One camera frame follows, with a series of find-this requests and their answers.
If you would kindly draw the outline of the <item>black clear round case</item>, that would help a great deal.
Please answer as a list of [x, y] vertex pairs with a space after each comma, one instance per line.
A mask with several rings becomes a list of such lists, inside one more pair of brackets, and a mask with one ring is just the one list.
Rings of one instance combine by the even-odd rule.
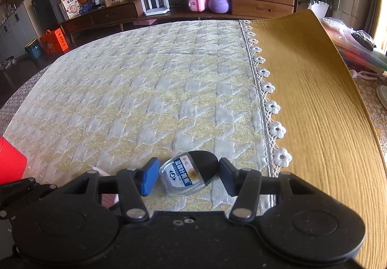
[[219, 171], [219, 160], [211, 152], [185, 152], [166, 161], [159, 178], [170, 196], [187, 196], [204, 189]]

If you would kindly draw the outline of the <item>red metal tin box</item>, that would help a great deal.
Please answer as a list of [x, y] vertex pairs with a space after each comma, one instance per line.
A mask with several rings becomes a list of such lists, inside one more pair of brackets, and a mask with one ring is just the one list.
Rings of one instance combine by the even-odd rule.
[[1, 137], [0, 184], [20, 180], [26, 170], [27, 159], [7, 139]]

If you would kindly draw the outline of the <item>cream quilted table mat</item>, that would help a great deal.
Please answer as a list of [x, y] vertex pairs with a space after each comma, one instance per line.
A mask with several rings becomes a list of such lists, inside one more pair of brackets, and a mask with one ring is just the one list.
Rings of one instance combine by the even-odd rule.
[[61, 186], [96, 169], [114, 174], [192, 150], [276, 177], [274, 85], [255, 21], [184, 21], [85, 44], [40, 77], [5, 130], [25, 174]]

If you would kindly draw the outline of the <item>yellow woven placemat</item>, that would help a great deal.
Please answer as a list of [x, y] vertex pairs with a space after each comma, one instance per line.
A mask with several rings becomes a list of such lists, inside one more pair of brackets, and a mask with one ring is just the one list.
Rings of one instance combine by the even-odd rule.
[[277, 141], [289, 171], [357, 212], [366, 239], [357, 261], [386, 267], [386, 164], [366, 105], [320, 21], [311, 11], [252, 22], [270, 99], [286, 128]]

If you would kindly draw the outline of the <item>orange gift bag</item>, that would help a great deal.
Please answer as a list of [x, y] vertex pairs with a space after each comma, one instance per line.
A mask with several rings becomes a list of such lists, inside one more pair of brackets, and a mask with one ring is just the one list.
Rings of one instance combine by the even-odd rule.
[[61, 28], [53, 31], [47, 30], [39, 40], [47, 54], [62, 53], [69, 49], [69, 45]]

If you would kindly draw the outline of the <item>white round coaster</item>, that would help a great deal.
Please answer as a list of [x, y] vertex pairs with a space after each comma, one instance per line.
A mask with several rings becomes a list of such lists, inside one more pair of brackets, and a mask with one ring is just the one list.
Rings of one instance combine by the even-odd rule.
[[379, 85], [377, 87], [377, 97], [384, 109], [387, 110], [387, 86]]

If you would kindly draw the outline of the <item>white router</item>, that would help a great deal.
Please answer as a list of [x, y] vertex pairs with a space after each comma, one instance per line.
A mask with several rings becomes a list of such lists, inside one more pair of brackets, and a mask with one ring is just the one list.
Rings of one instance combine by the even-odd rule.
[[164, 15], [170, 11], [169, 0], [140, 0], [145, 16]]

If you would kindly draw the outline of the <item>blue trash bin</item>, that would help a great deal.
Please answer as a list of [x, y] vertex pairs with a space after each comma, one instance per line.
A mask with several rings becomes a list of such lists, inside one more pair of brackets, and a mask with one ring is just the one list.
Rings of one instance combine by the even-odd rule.
[[34, 60], [38, 59], [43, 54], [43, 50], [38, 39], [30, 41], [24, 49], [26, 53]]

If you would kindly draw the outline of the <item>pink toy case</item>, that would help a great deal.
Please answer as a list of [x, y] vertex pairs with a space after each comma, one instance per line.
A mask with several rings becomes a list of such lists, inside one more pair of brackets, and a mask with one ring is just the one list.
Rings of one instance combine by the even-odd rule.
[[206, 9], [207, 0], [188, 0], [188, 8], [192, 12], [203, 12]]

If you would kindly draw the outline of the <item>wooden tv console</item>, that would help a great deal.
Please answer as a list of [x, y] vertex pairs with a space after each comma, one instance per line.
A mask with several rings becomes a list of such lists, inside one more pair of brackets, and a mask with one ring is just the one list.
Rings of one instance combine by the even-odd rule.
[[[107, 26], [124, 27], [126, 23], [146, 21], [141, 0], [105, 0], [105, 7], [78, 15], [61, 23], [63, 32], [73, 39], [77, 32]], [[169, 12], [156, 16], [164, 22], [201, 19], [265, 19], [291, 15], [297, 11], [297, 0], [228, 0], [229, 9], [224, 14], [209, 9], [190, 11], [188, 0], [169, 0]]]

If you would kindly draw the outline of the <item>black mini fridge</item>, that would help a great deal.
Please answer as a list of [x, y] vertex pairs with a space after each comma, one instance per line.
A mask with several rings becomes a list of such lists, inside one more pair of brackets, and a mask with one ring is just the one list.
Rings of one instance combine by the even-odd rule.
[[61, 0], [32, 0], [31, 2], [43, 32], [53, 30], [65, 21], [60, 9]]

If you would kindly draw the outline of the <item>wooden wall cabinet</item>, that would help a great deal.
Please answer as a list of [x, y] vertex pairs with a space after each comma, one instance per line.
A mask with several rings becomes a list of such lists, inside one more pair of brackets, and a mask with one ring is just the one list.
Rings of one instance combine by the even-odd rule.
[[1, 0], [1, 61], [25, 55], [25, 46], [40, 33], [31, 0]]

